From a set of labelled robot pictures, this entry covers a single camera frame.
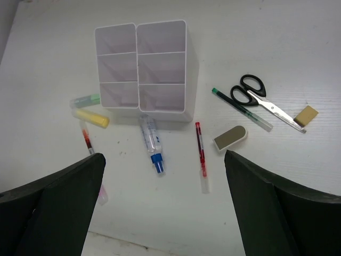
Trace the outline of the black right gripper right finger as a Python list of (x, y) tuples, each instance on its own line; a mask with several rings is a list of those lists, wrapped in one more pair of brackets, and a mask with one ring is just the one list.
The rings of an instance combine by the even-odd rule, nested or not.
[(246, 255), (340, 255), (340, 196), (227, 150), (226, 178)]

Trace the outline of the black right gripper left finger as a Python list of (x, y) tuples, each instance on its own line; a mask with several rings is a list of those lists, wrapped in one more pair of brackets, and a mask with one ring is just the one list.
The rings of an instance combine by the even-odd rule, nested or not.
[(1, 255), (81, 255), (106, 160), (96, 153), (1, 193)]

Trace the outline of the orange-red gel pen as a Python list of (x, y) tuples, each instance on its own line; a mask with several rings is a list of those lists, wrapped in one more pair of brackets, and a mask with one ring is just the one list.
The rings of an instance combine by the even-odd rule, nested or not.
[(79, 125), (81, 128), (82, 134), (83, 134), (83, 138), (84, 138), (85, 143), (87, 145), (87, 149), (88, 149), (90, 155), (93, 155), (95, 152), (94, 152), (94, 149), (93, 149), (92, 144), (91, 144), (91, 140), (90, 140), (90, 136), (89, 136), (89, 132), (88, 132), (86, 123), (84, 121), (79, 121)]

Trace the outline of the red gel pen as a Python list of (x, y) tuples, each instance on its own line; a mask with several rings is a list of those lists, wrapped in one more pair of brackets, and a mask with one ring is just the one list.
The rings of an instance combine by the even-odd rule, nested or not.
[(209, 194), (209, 181), (208, 181), (208, 174), (206, 168), (206, 161), (205, 161), (205, 152), (204, 146), (202, 141), (202, 133), (201, 133), (201, 126), (199, 122), (195, 123), (196, 127), (196, 136), (197, 136), (197, 143), (198, 143), (198, 150), (199, 150), (199, 159), (200, 159), (200, 181), (201, 181), (201, 190), (203, 194)]

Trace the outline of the blue-capped glue bottle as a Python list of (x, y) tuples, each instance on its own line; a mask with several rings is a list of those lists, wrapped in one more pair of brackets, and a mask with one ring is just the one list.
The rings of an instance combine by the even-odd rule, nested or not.
[(142, 115), (139, 117), (139, 124), (151, 162), (157, 174), (162, 176), (165, 174), (163, 150), (155, 120), (148, 115)]

